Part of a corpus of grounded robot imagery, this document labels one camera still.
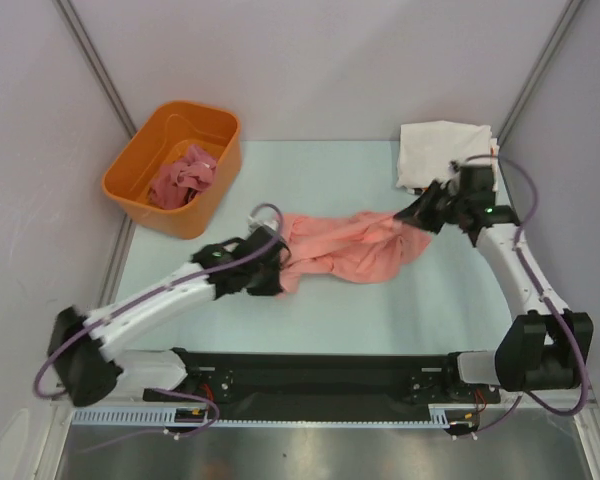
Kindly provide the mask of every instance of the gray wall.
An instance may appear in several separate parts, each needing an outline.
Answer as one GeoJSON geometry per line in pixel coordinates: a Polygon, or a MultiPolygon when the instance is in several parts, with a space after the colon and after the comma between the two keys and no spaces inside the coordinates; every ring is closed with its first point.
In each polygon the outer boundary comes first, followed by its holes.
{"type": "Polygon", "coordinates": [[[247,140],[497,130],[566,0],[74,0],[137,125],[174,98],[234,110],[247,140]]]}
{"type": "MultiPolygon", "coordinates": [[[[600,0],[590,0],[504,153],[540,188],[529,241],[572,308],[595,322],[590,372],[600,402],[600,0]]],[[[527,190],[507,175],[516,207],[527,190]]]]}
{"type": "Polygon", "coordinates": [[[126,142],[104,98],[51,1],[0,2],[0,433],[28,412],[16,478],[48,425],[31,382],[54,316],[94,302],[121,222],[99,187],[126,142]]]}

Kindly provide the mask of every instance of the pink fabric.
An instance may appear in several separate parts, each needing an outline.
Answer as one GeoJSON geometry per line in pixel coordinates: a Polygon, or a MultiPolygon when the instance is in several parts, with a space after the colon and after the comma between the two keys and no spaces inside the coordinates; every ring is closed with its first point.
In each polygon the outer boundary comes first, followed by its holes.
{"type": "Polygon", "coordinates": [[[350,218],[284,216],[282,232],[291,257],[280,273],[286,292],[304,274],[330,273],[355,283],[395,277],[431,242],[428,234],[393,220],[394,213],[360,212],[350,218]]]}
{"type": "Polygon", "coordinates": [[[191,145],[184,157],[160,167],[151,181],[149,200],[165,210],[183,207],[211,186],[216,165],[216,159],[202,147],[191,145]]]}

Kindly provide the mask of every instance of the orange plastic bin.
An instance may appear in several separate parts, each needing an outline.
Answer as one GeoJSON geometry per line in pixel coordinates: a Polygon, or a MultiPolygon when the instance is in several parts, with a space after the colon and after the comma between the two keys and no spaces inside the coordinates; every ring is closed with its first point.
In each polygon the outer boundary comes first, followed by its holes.
{"type": "Polygon", "coordinates": [[[191,102],[158,108],[118,156],[102,188],[137,223],[179,238],[207,228],[240,171],[240,121],[231,112],[191,102]],[[184,207],[163,210],[149,203],[149,186],[160,166],[175,162],[192,143],[218,159],[213,185],[184,207]]]}

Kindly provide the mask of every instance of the pink cloth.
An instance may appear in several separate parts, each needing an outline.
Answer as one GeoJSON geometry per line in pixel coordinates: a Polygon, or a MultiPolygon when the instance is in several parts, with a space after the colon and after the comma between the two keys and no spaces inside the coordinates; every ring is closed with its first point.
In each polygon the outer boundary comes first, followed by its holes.
{"type": "Polygon", "coordinates": [[[149,200],[165,210],[185,206],[196,193],[211,186],[216,165],[215,158],[202,147],[192,144],[184,157],[160,167],[158,176],[151,181],[149,200]]]}
{"type": "Polygon", "coordinates": [[[355,283],[385,282],[431,242],[428,234],[393,220],[394,213],[360,212],[350,218],[284,216],[282,235],[291,257],[280,273],[286,292],[304,274],[330,273],[355,283]]]}

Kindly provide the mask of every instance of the white towel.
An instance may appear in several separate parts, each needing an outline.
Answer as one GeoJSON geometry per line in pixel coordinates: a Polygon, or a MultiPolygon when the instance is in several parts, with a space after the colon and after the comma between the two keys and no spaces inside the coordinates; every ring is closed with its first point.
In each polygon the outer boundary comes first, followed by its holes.
{"type": "Polygon", "coordinates": [[[410,123],[400,128],[398,187],[426,188],[453,176],[452,160],[491,153],[491,127],[446,121],[410,123]]]}

